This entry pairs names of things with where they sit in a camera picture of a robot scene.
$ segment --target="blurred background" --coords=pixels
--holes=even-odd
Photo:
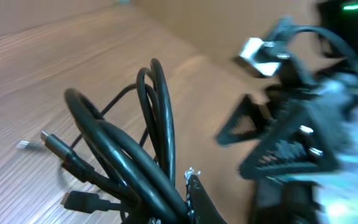
[[[121,222],[116,212],[64,210],[60,199],[66,190],[95,189],[66,173],[58,177],[59,161],[47,151],[16,145],[20,139],[38,141],[41,129],[72,142],[79,132],[64,90],[76,88],[102,108],[153,57],[162,63],[172,100],[177,189],[184,196],[184,172],[200,170],[223,218],[245,223],[253,183],[241,179],[237,167],[255,143],[221,148],[214,136],[241,95],[264,101],[259,91],[274,80],[253,79],[230,59],[249,37],[263,36],[284,15],[297,24],[316,24],[314,3],[0,0],[0,223]],[[330,64],[319,57],[316,44],[312,35],[301,35],[291,45],[312,70]],[[145,128],[135,93],[106,119],[134,139]],[[149,140],[145,149],[153,151]],[[94,162],[84,142],[76,150]]]

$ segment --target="green led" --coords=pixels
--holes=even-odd
[[[343,7],[343,10],[350,11],[350,10],[358,10],[358,4],[351,4]]]

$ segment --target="cable connector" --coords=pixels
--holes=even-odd
[[[61,204],[65,209],[88,214],[91,214],[94,211],[130,211],[128,206],[100,199],[98,194],[79,191],[67,192],[63,197]]]

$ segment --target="wall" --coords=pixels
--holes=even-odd
[[[134,0],[134,3],[239,76],[244,76],[244,72],[228,59],[238,53],[249,37],[262,37],[285,15],[293,16],[298,24],[316,23],[315,1]],[[331,63],[320,58],[315,48],[316,40],[310,34],[298,36],[291,45],[310,68]]]
[[[113,5],[118,0],[0,0],[0,35]]]

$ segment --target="brown floor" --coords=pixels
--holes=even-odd
[[[224,149],[214,135],[250,87],[126,6],[0,37],[0,223],[119,223],[113,221],[119,219],[116,212],[85,215],[62,209],[58,159],[15,145],[18,139],[39,139],[41,129],[71,142],[78,131],[63,91],[74,87],[101,108],[135,82],[138,69],[152,57],[163,65],[172,99],[177,188],[184,195],[183,173],[194,167],[222,216],[229,223],[245,222],[252,183],[238,176],[237,166],[251,143]],[[135,93],[106,119],[136,139],[145,127]],[[149,142],[145,148],[151,151]],[[91,160],[83,144],[78,152]]]

